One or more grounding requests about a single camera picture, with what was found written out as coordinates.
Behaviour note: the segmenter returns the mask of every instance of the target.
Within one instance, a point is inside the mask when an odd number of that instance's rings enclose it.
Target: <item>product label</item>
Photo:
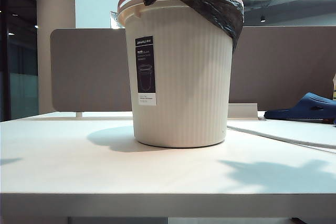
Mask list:
[[[153,36],[135,39],[140,105],[156,105]]]

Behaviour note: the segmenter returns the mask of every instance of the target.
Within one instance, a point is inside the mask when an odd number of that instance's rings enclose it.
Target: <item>gray partition panel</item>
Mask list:
[[[294,106],[307,92],[332,98],[336,26],[244,27],[233,56],[230,102]]]
[[[131,111],[124,29],[57,29],[50,50],[57,111]]]
[[[230,102],[269,110],[294,106],[309,91],[331,98],[335,37],[336,27],[244,27]],[[131,110],[123,29],[57,29],[50,40],[56,110]]]

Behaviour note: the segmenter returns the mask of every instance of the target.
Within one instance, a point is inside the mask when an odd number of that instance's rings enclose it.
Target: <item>black garbage bag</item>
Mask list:
[[[144,0],[151,5],[157,0]],[[236,0],[181,0],[215,26],[222,29],[233,40],[233,51],[244,23],[244,7]]]

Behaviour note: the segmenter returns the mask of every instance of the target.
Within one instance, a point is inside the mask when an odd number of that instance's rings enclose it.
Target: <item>ribbed trash can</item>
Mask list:
[[[149,6],[131,0],[118,13],[126,30],[136,140],[162,147],[222,142],[232,38],[180,0]]]

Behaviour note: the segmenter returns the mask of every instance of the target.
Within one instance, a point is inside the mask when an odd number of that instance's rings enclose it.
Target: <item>white desk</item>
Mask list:
[[[336,216],[335,153],[230,130],[158,148],[134,140],[129,114],[74,115],[1,123],[2,216]]]

